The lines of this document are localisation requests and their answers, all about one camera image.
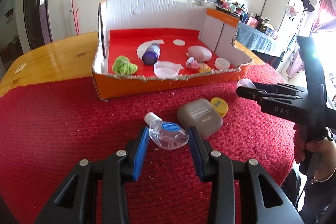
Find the clear petri dish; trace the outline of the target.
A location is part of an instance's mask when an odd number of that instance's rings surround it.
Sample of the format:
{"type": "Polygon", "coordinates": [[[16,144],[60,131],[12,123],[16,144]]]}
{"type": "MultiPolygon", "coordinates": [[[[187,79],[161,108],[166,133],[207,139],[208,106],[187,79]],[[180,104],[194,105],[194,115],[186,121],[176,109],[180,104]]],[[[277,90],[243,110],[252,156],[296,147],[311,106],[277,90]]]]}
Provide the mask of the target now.
{"type": "Polygon", "coordinates": [[[154,64],[154,74],[160,79],[173,79],[179,75],[181,69],[184,69],[181,64],[169,61],[157,61],[154,64]]]}

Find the pink toy figure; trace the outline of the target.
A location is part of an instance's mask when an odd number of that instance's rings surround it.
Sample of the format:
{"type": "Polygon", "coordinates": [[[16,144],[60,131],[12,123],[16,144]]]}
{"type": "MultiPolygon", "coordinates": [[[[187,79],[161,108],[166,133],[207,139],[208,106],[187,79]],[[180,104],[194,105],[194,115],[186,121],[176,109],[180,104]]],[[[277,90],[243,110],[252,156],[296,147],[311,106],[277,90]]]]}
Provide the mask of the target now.
{"type": "Polygon", "coordinates": [[[189,69],[198,71],[199,73],[205,73],[212,71],[212,68],[209,67],[206,63],[199,63],[193,57],[189,57],[186,61],[186,66],[189,69]]]}

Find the dark wooden door frame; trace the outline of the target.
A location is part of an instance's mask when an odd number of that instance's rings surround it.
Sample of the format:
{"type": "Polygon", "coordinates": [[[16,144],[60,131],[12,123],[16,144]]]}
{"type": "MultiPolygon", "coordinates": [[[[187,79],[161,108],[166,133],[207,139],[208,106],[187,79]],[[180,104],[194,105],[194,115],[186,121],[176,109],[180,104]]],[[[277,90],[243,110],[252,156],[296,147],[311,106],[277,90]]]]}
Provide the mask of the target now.
{"type": "Polygon", "coordinates": [[[52,43],[48,0],[23,0],[23,14],[30,49],[52,43]]]}

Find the yellow bottle cap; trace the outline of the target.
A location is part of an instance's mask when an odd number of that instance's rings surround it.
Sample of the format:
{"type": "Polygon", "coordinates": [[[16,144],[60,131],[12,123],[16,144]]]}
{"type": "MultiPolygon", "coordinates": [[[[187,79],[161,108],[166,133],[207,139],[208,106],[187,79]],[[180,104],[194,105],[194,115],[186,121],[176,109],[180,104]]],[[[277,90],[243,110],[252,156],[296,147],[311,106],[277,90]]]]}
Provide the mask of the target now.
{"type": "Polygon", "coordinates": [[[219,97],[214,97],[213,99],[210,100],[210,103],[214,107],[215,111],[222,117],[224,118],[226,114],[228,113],[229,106],[228,103],[219,97]]]}

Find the dark blue bottle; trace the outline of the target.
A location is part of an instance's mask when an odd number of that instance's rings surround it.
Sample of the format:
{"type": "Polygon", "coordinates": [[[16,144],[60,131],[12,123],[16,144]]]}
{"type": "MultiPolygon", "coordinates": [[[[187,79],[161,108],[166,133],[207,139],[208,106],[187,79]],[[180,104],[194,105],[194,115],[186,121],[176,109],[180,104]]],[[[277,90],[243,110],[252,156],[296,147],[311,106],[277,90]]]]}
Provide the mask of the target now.
{"type": "Polygon", "coordinates": [[[142,61],[145,65],[152,66],[158,61],[160,54],[161,48],[159,44],[153,43],[147,47],[142,56],[142,61]]]}

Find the taupe eyeshadow case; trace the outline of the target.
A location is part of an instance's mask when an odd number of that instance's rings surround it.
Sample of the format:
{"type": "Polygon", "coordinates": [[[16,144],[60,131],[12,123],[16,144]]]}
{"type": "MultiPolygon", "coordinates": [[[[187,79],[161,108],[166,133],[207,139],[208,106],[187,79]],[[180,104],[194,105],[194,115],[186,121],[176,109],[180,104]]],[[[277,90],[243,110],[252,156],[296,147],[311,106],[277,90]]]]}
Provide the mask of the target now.
{"type": "Polygon", "coordinates": [[[202,139],[218,132],[223,126],[223,118],[204,98],[181,106],[177,111],[177,118],[185,130],[190,126],[195,126],[202,139]]]}

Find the small sticker on table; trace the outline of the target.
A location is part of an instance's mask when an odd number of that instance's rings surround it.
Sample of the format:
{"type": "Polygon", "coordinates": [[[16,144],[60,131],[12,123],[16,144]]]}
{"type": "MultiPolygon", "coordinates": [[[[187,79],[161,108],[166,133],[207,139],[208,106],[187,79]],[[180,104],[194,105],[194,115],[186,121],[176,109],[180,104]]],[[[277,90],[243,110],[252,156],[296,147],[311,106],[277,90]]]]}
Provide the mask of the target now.
{"type": "Polygon", "coordinates": [[[15,74],[21,72],[23,69],[25,69],[26,66],[27,66],[27,63],[24,63],[24,64],[18,66],[16,71],[15,71],[15,74]]]}

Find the green knitted toy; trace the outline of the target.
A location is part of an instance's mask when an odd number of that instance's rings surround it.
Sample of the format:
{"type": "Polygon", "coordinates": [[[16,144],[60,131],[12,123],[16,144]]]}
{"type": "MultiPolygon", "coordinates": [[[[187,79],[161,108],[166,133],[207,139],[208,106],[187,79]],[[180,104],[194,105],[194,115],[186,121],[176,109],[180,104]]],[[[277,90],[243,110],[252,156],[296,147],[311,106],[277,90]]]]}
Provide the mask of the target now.
{"type": "Polygon", "coordinates": [[[112,65],[112,71],[117,75],[131,76],[138,71],[138,66],[126,56],[118,56],[112,65]]]}

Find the pink coat stand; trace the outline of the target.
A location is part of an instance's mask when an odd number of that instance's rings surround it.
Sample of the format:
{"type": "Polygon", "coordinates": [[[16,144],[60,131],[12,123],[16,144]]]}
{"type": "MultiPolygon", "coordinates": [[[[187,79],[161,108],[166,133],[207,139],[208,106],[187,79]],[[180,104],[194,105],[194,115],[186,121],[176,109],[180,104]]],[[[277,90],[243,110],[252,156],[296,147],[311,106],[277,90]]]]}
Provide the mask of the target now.
{"type": "Polygon", "coordinates": [[[75,0],[71,0],[71,9],[73,15],[73,21],[75,26],[76,35],[80,35],[80,27],[79,27],[79,10],[80,8],[75,8],[75,0]]]}

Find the white bottle cap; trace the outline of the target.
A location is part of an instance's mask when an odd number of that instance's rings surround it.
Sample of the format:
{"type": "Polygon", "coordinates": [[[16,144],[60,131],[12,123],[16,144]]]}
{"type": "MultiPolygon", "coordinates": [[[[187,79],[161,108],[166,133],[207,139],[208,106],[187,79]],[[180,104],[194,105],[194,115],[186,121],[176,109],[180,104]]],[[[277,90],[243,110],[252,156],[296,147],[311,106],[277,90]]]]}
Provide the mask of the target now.
{"type": "Polygon", "coordinates": [[[222,71],[222,70],[227,70],[230,68],[230,62],[224,58],[218,57],[215,60],[214,66],[217,70],[222,71]]]}

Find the orange cardboard box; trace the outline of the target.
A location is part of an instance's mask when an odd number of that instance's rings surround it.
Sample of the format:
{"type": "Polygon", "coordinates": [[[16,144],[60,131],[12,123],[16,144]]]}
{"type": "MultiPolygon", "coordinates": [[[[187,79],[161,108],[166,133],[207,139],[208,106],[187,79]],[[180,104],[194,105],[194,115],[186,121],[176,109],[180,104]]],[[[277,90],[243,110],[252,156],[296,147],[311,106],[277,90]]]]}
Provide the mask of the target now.
{"type": "Polygon", "coordinates": [[[217,84],[243,79],[252,59],[235,47],[231,21],[216,9],[165,0],[109,0],[98,5],[98,46],[92,65],[93,83],[101,100],[217,84]],[[184,69],[173,79],[160,79],[154,65],[145,65],[142,56],[147,47],[159,44],[158,61],[181,64],[184,69]],[[199,73],[186,66],[188,48],[203,46],[212,52],[206,63],[212,71],[199,73]],[[117,75],[112,65],[118,56],[126,56],[138,66],[131,76],[117,75]],[[230,62],[219,71],[218,58],[230,62]]]}

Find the pink oval case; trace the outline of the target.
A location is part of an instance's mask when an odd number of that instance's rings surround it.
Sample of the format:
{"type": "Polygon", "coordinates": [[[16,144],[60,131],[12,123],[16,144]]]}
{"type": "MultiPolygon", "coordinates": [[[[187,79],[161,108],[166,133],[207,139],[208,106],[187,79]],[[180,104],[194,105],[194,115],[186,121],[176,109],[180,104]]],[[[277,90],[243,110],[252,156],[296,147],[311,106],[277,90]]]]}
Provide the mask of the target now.
{"type": "Polygon", "coordinates": [[[191,46],[188,48],[188,55],[198,62],[207,62],[212,58],[212,52],[203,46],[191,46]]]}

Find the clear eye drop bottle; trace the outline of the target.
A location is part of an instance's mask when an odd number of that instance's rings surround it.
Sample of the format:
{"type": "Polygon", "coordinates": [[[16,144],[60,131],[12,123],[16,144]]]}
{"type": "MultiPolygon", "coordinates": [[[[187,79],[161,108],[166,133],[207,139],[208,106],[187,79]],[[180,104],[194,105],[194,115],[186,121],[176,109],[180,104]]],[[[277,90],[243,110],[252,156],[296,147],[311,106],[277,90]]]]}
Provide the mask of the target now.
{"type": "Polygon", "coordinates": [[[144,121],[149,126],[151,140],[160,149],[171,151],[179,149],[189,142],[189,135],[181,126],[164,121],[153,112],[147,113],[144,121]]]}

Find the side table with blue cloth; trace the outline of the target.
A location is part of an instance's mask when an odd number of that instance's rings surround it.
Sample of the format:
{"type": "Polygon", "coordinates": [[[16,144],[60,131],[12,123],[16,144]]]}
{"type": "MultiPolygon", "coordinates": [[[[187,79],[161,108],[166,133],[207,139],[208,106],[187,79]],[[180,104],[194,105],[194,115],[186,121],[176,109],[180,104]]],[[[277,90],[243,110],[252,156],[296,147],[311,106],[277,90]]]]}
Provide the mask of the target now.
{"type": "Polygon", "coordinates": [[[266,55],[280,57],[285,52],[288,44],[278,42],[270,36],[239,21],[239,16],[216,5],[216,10],[224,14],[225,20],[230,20],[234,28],[234,38],[240,44],[251,51],[264,53],[266,55]]]}

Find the small clear plastic box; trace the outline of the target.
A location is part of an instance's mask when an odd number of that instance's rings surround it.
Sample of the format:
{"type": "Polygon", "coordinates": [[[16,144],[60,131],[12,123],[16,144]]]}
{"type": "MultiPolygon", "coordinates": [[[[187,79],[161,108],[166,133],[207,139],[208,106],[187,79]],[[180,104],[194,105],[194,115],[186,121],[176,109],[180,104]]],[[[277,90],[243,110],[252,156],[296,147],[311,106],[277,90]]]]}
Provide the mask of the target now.
{"type": "Polygon", "coordinates": [[[237,87],[245,87],[245,88],[252,88],[257,89],[255,84],[250,79],[241,79],[237,82],[237,87]]]}

